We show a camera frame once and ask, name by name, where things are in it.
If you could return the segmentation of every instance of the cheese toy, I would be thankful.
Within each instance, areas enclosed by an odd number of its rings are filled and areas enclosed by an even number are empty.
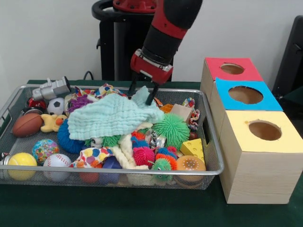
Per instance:
[[[184,155],[193,155],[204,162],[204,154],[203,154],[201,139],[183,142],[180,151]]]

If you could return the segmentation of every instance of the blue fuzzy toy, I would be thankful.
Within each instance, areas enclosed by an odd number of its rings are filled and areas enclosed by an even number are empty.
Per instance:
[[[79,154],[84,146],[84,141],[70,139],[67,121],[68,120],[65,120],[59,128],[57,133],[58,143],[67,152]]]
[[[167,150],[167,148],[160,148],[158,150],[158,154],[169,155],[169,156],[172,156],[174,159],[177,159],[177,156],[175,156],[174,153],[169,152],[169,150]]]
[[[150,146],[145,140],[138,140],[135,136],[131,137],[133,148],[149,148]]]

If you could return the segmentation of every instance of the pink ball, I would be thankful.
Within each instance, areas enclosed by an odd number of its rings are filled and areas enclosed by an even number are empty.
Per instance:
[[[137,166],[147,165],[151,167],[155,161],[155,154],[150,148],[134,148],[134,160]]]

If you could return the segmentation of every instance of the stacked boxes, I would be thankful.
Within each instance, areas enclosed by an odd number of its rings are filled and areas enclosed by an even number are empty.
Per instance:
[[[223,152],[227,203],[288,203],[303,169],[303,140],[251,60],[206,58],[201,89]]]

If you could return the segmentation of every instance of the wire mesh basket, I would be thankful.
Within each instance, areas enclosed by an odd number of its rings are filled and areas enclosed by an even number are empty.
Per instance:
[[[18,87],[0,110],[0,147],[2,152],[14,155],[19,152],[32,153],[32,148],[38,140],[51,139],[57,142],[57,133],[39,132],[25,138],[16,138],[12,127],[25,107],[26,101],[32,96],[32,90],[39,85],[24,85]],[[82,86],[85,89],[98,87]],[[118,87],[122,92],[126,88]],[[130,170],[105,168],[72,168],[43,166],[0,166],[0,184],[29,185],[61,185],[61,186],[107,186],[107,187],[144,187],[170,189],[206,189],[215,175],[223,171],[223,159],[214,130],[212,116],[206,95],[199,90],[189,89],[159,89],[157,98],[165,104],[182,104],[188,97],[196,101],[195,108],[201,112],[198,120],[199,138],[202,139],[206,171],[160,171],[160,170]],[[78,155],[67,153],[60,148],[60,153],[74,161]],[[11,173],[21,176],[32,175],[26,180],[15,180]],[[65,175],[64,181],[54,182],[46,175]]]

